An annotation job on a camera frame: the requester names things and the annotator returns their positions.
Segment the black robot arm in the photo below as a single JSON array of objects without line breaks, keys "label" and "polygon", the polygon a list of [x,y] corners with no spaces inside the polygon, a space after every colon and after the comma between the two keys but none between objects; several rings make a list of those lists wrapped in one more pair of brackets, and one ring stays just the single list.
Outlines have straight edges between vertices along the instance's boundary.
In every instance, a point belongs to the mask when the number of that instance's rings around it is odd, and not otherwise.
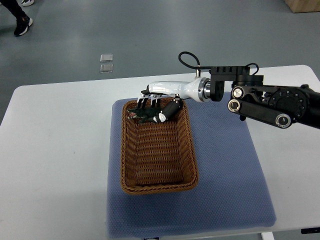
[{"label": "black robot arm", "polygon": [[297,86],[264,85],[264,77],[250,73],[245,66],[212,66],[210,78],[201,77],[203,66],[197,65],[193,81],[158,81],[141,91],[131,118],[163,123],[173,118],[184,106],[185,99],[197,102],[219,102],[225,82],[231,82],[227,108],[241,121],[250,118],[277,128],[286,129],[294,123],[320,127],[320,94],[307,84]]}]

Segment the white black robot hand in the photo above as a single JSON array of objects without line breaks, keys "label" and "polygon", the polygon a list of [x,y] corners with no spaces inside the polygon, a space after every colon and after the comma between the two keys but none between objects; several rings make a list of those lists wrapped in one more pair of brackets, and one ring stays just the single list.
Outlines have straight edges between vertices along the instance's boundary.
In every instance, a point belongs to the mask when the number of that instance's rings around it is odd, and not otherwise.
[{"label": "white black robot hand", "polygon": [[147,85],[145,90],[141,91],[137,99],[136,107],[144,109],[146,103],[151,97],[150,107],[155,106],[161,108],[162,96],[179,96],[156,113],[151,118],[153,123],[164,123],[173,118],[182,109],[182,99],[191,98],[196,102],[208,102],[210,100],[210,79],[206,77],[198,77],[193,81],[154,81]]}]

